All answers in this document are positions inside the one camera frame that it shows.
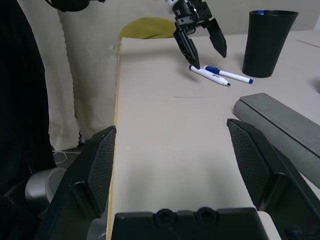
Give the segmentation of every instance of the black cup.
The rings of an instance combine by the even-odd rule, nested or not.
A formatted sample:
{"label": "black cup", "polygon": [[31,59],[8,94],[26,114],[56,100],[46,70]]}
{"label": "black cup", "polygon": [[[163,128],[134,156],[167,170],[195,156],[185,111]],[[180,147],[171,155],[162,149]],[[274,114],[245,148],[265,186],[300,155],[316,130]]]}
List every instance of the black cup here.
{"label": "black cup", "polygon": [[283,10],[250,12],[242,72],[267,78],[274,72],[281,50],[298,13]]}

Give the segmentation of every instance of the table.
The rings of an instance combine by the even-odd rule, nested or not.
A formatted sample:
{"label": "table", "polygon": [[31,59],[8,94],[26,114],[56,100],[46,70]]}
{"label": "table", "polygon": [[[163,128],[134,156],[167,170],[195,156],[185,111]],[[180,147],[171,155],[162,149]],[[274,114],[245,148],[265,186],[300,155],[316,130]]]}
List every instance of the table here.
{"label": "table", "polygon": [[[192,39],[201,65],[243,75],[246,35],[226,36],[225,59],[208,37]],[[172,38],[124,38],[120,59],[109,230],[119,212],[254,206],[226,126],[241,96],[267,93],[320,125],[319,32],[291,32],[273,75],[252,85],[228,79],[225,87],[190,72]],[[269,238],[280,239],[269,215],[259,216]]]}

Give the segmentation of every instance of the pen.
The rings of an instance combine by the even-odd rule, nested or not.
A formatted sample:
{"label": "pen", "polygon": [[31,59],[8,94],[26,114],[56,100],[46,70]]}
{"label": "pen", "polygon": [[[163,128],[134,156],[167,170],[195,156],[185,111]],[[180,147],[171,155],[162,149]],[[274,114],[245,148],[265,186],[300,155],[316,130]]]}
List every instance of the pen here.
{"label": "pen", "polygon": [[196,74],[199,74],[217,84],[220,84],[220,85],[223,85],[223,86],[231,86],[231,84],[223,77],[221,76],[218,76],[218,75],[215,75],[214,73],[212,72],[209,72],[205,69],[196,69],[194,66],[190,65],[189,66],[189,69],[191,70],[191,72],[194,72]]}
{"label": "pen", "polygon": [[245,76],[240,76],[240,75],[237,75],[237,74],[234,74],[234,73],[231,73],[231,72],[227,72],[227,71],[221,71],[220,69],[218,69],[218,68],[216,68],[214,66],[204,66],[203,68],[205,70],[211,72],[211,73],[219,74],[221,76],[225,76],[225,77],[228,77],[228,78],[231,78],[231,79],[235,79],[235,80],[247,83],[247,84],[252,84],[254,82],[254,80],[251,79],[251,78],[248,78],[248,77],[245,77]]}

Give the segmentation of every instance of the yellow object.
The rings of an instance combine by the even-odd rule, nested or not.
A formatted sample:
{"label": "yellow object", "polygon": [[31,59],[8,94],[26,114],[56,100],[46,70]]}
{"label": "yellow object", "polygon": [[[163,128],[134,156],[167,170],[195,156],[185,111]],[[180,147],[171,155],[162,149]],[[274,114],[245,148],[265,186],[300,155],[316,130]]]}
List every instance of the yellow object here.
{"label": "yellow object", "polygon": [[132,39],[166,39],[173,38],[175,24],[165,18],[144,17],[128,23],[120,32],[122,38]]}

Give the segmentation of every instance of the white cable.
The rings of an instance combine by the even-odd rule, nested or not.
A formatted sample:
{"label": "white cable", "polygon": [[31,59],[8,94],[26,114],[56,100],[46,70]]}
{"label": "white cable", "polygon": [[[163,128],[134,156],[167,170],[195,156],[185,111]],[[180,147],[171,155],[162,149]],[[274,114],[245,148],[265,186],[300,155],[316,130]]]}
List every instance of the white cable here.
{"label": "white cable", "polygon": [[65,160],[56,162],[55,164],[62,164],[64,162],[66,162],[68,160],[67,154],[80,154],[81,153],[81,152],[73,152],[73,151],[55,151],[55,150],[53,150],[52,152],[53,152],[53,156],[56,154],[64,154],[64,156],[65,156]]}
{"label": "white cable", "polygon": [[61,153],[61,154],[63,154],[63,153],[65,153],[65,154],[80,154],[81,152],[73,152],[73,151],[52,151],[53,153]]}

